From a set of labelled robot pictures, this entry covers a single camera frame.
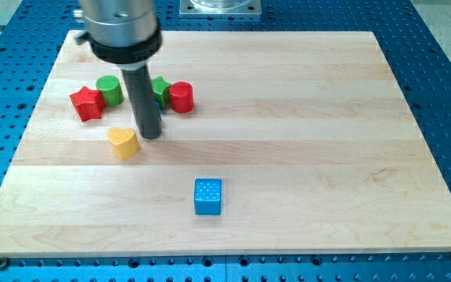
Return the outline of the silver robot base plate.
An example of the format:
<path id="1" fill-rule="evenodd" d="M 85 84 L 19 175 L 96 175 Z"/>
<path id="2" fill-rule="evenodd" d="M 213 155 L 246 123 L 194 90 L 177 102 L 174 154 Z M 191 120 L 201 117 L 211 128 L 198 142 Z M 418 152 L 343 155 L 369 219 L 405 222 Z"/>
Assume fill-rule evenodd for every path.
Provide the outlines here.
<path id="1" fill-rule="evenodd" d="M 260 15 L 261 0 L 180 0 L 181 16 Z"/>

